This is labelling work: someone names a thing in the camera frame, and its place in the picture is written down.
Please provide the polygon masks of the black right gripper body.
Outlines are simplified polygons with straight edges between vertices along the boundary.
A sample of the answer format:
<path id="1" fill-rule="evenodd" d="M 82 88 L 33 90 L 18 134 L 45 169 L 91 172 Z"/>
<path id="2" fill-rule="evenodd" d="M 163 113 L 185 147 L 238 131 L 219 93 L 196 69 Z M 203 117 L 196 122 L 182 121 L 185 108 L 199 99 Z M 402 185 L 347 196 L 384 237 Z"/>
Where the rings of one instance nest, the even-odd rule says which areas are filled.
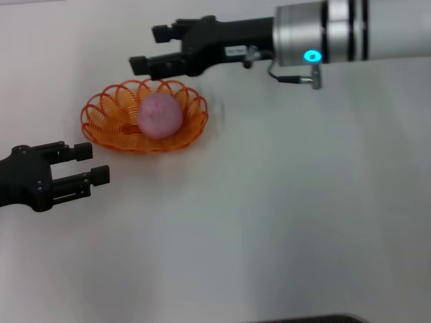
<path id="1" fill-rule="evenodd" d="M 219 22 L 213 16 L 201 18 L 183 36 L 181 51 L 185 75 L 199 76 L 206 69 L 244 60 L 244 54 L 230 54 L 229 48 L 254 46 L 273 52 L 273 18 Z"/>

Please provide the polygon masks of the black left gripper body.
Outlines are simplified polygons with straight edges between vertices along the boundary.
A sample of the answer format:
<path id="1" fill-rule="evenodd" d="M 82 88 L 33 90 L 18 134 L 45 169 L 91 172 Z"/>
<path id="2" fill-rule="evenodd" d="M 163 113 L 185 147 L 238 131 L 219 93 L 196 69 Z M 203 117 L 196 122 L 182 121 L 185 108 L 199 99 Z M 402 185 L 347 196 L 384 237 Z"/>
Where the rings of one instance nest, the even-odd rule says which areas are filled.
<path id="1" fill-rule="evenodd" d="M 48 146 L 16 146 L 0 160 L 0 207 L 26 205 L 35 212 L 52 209 L 53 177 Z"/>

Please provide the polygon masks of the pink peach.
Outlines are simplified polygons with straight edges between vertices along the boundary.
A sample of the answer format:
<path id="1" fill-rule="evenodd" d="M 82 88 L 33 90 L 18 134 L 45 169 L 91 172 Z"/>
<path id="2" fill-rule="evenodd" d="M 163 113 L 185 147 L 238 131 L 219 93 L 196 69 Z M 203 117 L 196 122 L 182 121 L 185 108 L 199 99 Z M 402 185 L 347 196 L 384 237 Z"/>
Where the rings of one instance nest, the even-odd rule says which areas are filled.
<path id="1" fill-rule="evenodd" d="M 139 106 L 137 126 L 146 137 L 160 140 L 174 135 L 183 119 L 180 104 L 175 98 L 170 94 L 152 93 Z"/>

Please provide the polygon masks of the orange wire basket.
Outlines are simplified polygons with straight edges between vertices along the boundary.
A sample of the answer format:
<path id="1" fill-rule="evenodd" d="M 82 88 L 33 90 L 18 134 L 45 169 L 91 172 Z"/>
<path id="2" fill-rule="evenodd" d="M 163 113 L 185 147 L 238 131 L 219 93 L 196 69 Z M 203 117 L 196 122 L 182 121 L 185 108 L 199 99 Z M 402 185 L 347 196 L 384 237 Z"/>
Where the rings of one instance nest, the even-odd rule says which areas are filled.
<path id="1" fill-rule="evenodd" d="M 183 124 L 173 136 L 153 140 L 138 127 L 139 105 L 150 94 L 171 95 L 183 112 Z M 131 79 L 92 96 L 80 114 L 81 131 L 89 141 L 127 153 L 156 154 L 184 149 L 204 132 L 209 119 L 207 100 L 177 80 Z"/>

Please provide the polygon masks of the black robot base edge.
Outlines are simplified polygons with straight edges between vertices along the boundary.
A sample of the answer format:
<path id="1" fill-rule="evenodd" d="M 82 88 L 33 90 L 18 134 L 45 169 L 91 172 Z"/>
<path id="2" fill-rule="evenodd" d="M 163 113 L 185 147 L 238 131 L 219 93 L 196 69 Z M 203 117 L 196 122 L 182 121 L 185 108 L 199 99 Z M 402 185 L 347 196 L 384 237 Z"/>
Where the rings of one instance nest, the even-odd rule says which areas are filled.
<path id="1" fill-rule="evenodd" d="M 370 323 L 369 321 L 350 314 L 325 314 L 321 316 L 305 316 L 278 320 L 260 321 L 257 323 Z"/>

